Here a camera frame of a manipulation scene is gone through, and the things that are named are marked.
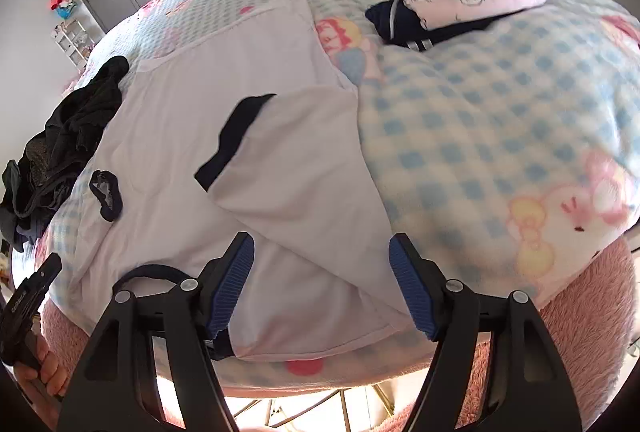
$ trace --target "black clothing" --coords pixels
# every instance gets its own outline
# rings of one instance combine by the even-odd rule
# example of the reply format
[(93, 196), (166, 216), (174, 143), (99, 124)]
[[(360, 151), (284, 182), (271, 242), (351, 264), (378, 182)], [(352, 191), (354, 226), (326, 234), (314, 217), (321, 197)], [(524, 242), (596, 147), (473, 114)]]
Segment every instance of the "black clothing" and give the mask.
[(226, 165), (238, 152), (244, 133), (260, 114), (264, 105), (275, 96), (267, 93), (260, 97), (247, 97), (238, 102), (229, 115), (218, 137), (218, 151), (194, 175), (196, 181), (204, 190), (209, 190), (211, 184), (222, 173)]
[(122, 104), (118, 82), (129, 71), (123, 56), (110, 58), (89, 83), (68, 95), (18, 163), (2, 173), (0, 232), (18, 251), (41, 237), (94, 155), (102, 132)]
[(472, 30), (485, 30), (492, 22), (512, 14), (503, 14), (475, 21), (456, 22), (436, 30), (425, 30), (420, 17), (403, 0), (388, 0), (373, 5), (365, 16), (376, 27), (378, 35), (388, 44), (426, 51), (439, 42)]
[(108, 170), (96, 170), (89, 180), (89, 190), (100, 203), (102, 219), (113, 223), (122, 212), (122, 196), (118, 188), (118, 178)]

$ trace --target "black clamp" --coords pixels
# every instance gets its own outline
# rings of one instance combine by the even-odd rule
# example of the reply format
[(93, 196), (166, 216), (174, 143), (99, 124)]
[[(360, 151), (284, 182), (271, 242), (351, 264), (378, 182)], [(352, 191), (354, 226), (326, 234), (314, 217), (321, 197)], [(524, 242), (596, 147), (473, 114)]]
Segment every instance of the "black clamp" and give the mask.
[(476, 295), (447, 280), (406, 234), (389, 260), (416, 327), (438, 346), (404, 432), (452, 432), (460, 416), (479, 332), (491, 332), (489, 365), (477, 420), (465, 432), (580, 432), (569, 377), (536, 307), (522, 291)]
[[(40, 371), (36, 351), (36, 335), (31, 331), (33, 317), (44, 301), (51, 283), (62, 271), (62, 261), (51, 253), (38, 271), (22, 281), (6, 307), (0, 308), (0, 360), (6, 365), (17, 362)], [(39, 378), (31, 382), (39, 393), (55, 408), (60, 408), (59, 396), (50, 396)]]
[(153, 336), (166, 340), (186, 429), (237, 432), (205, 343), (228, 325), (253, 261), (254, 241), (241, 232), (197, 279), (149, 297), (115, 293), (78, 362), (58, 432), (181, 430), (164, 421)]

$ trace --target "gingham pattern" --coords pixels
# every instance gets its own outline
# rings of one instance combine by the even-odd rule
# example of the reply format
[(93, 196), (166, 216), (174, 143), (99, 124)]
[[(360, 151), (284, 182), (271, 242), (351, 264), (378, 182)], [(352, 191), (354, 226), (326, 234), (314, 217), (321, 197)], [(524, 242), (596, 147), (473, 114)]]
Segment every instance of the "gingham pattern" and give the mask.
[[(108, 57), (123, 54), (132, 68), (122, 81), (126, 92), (140, 59), (210, 34), (238, 19), (242, 8), (268, 0), (192, 0), (166, 15), (182, 1), (159, 0), (148, 15), (114, 28), (92, 53), (78, 87)], [(374, 34), (364, 10), (381, 0), (308, 1), (316, 19), (347, 18), (364, 35)], [(363, 153), (393, 229), (408, 232), (427, 257), (453, 258), (450, 275), (480, 289), (484, 267), (502, 268), (510, 279), (516, 243), (504, 228), (504, 213), (492, 209), (495, 200), (539, 193), (559, 178), (584, 180), (579, 156), (586, 149), (604, 149), (640, 173), (638, 63), (606, 38), (602, 15), (630, 18), (611, 0), (548, 0), (425, 54), (380, 50), (383, 79), (360, 85)], [(49, 251), (65, 265), (52, 298), (80, 326), (81, 301), (69, 300), (65, 287), (72, 275), (82, 275), (72, 259), (91, 170), (89, 164), (48, 232)], [(459, 259), (490, 257), (495, 250), (502, 259), (490, 265)], [(326, 358), (320, 372), (305, 378), (286, 364), (234, 358), (218, 362), (216, 372), (224, 387), (245, 394), (360, 385), (419, 367), (432, 350), (421, 333), (409, 331)]]

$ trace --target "finger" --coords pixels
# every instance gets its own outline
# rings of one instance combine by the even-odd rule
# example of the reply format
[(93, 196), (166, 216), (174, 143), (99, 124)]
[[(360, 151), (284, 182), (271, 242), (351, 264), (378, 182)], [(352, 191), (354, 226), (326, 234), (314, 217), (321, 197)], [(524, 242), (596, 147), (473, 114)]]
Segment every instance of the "finger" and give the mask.
[(36, 340), (36, 355), (40, 363), (44, 361), (48, 352), (49, 352), (49, 344), (47, 344), (47, 341), (44, 339), (42, 335), (38, 335), (38, 338)]
[(49, 393), (49, 396), (55, 396), (57, 393), (59, 393), (63, 385), (65, 385), (67, 378), (68, 376), (66, 368), (60, 365), (60, 367), (58, 367), (58, 370), (49, 380), (49, 383), (47, 383), (47, 392)]
[(18, 383), (23, 385), (23, 383), (35, 380), (38, 377), (38, 372), (34, 368), (27, 367), (26, 365), (15, 364), (14, 375), (16, 380), (18, 380)]
[(40, 379), (45, 385), (49, 383), (51, 377), (58, 370), (58, 357), (49, 351), (42, 362), (42, 368), (40, 369)]
[(63, 384), (62, 388), (60, 389), (60, 392), (58, 393), (60, 396), (66, 396), (66, 390), (69, 388), (70, 381), (71, 381), (71, 378), (67, 376), (65, 383)]

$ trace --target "human hand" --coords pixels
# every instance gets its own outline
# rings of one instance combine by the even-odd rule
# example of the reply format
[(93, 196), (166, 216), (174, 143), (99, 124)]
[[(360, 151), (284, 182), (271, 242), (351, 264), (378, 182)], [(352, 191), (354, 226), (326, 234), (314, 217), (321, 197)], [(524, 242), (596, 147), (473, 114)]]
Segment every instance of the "human hand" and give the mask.
[[(65, 396), (69, 384), (68, 372), (60, 365), (58, 357), (49, 350), (49, 345), (42, 336), (38, 336), (36, 341), (36, 356), (42, 366), (39, 378), (46, 386), (47, 394)], [(14, 375), (25, 394), (33, 402), (36, 414), (49, 428), (55, 430), (58, 424), (58, 409), (32, 385), (31, 382), (38, 378), (36, 370), (26, 365), (15, 364)]]

